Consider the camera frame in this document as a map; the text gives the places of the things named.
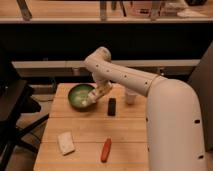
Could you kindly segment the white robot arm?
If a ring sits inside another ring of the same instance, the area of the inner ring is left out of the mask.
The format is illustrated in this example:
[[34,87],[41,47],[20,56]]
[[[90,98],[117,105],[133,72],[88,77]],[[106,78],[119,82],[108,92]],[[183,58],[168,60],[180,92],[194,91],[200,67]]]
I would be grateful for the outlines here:
[[96,102],[114,81],[147,98],[146,125],[149,171],[207,171],[200,103],[187,83],[111,62],[100,47],[84,60],[97,88]]

